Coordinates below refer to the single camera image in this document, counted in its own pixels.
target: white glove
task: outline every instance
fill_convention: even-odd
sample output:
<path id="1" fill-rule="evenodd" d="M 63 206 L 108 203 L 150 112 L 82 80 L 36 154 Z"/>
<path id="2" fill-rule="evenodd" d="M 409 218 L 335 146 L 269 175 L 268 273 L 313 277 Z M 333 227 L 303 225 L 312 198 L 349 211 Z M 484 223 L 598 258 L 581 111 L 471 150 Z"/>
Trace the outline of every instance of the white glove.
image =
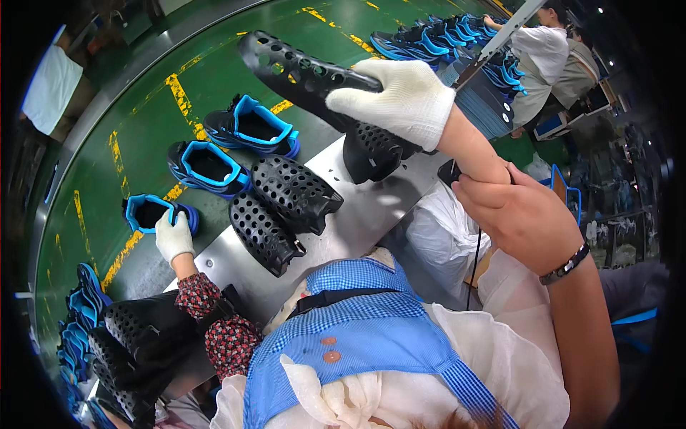
<path id="1" fill-rule="evenodd" d="M 188 227 L 186 213 L 180 211 L 176 215 L 176 224 L 169 223 L 169 210 L 162 215 L 162 218 L 155 224 L 155 244 L 160 249 L 162 257 L 172 266 L 172 261 L 181 253 L 196 252 L 193 250 L 193 239 L 191 239 L 191 229 Z"/>
<path id="2" fill-rule="evenodd" d="M 385 128 L 426 151 L 436 149 L 455 91 L 426 62 L 362 60 L 355 71 L 380 80 L 383 91 L 335 89 L 327 96 L 331 110 Z"/>

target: gloved hand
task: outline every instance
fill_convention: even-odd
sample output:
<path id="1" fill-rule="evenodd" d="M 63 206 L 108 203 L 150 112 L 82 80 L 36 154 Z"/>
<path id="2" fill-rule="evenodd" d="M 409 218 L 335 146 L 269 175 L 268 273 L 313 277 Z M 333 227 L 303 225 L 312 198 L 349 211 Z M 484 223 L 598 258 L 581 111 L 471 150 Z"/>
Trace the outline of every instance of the gloved hand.
<path id="1" fill-rule="evenodd" d="M 176 215 L 174 226 L 169 223 L 169 210 L 165 211 L 162 218 L 155 224 L 155 234 L 155 244 L 172 268 L 172 261 L 181 253 L 191 253 L 194 257 L 196 256 L 193 250 L 191 229 L 188 227 L 188 219 L 183 211 Z"/>
<path id="2" fill-rule="evenodd" d="M 383 91 L 333 90 L 327 106 L 358 121 L 385 128 L 430 152 L 443 133 L 455 91 L 423 61 L 362 60 L 355 71 L 381 81 Z"/>

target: red and black floral sleeve cover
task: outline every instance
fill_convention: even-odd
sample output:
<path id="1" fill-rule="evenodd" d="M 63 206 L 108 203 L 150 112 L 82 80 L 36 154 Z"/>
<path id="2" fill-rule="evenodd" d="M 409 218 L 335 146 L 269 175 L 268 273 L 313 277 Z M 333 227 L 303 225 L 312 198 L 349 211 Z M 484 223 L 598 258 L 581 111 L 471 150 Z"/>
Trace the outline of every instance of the red and black floral sleeve cover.
<path id="1" fill-rule="evenodd" d="M 178 282 L 176 307 L 200 320 L 219 297 L 219 288 L 204 273 L 194 274 Z M 210 325 L 205 332 L 205 349 L 220 381 L 234 374 L 247 375 L 252 352 L 260 341 L 255 326 L 238 314 Z"/>

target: blue apron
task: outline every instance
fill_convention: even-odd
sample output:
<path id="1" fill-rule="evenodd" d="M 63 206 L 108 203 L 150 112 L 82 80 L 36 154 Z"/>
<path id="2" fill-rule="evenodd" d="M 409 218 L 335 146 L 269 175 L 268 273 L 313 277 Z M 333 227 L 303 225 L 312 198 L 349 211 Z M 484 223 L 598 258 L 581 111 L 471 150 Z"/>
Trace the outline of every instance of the blue apron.
<path id="1" fill-rule="evenodd" d="M 279 362 L 282 353 L 296 364 L 314 368 L 322 385 L 371 371 L 436 374 L 474 420 L 493 423 L 500 405 L 431 321 L 402 267 L 393 261 L 396 268 L 372 258 L 340 261 L 307 277 L 312 294 L 353 288 L 398 292 L 362 295 L 314 308 L 267 335 L 255 349 L 248 370 L 245 429 L 261 429 L 268 419 L 298 403 Z M 504 428 L 518 428 L 503 408 L 497 414 Z"/>

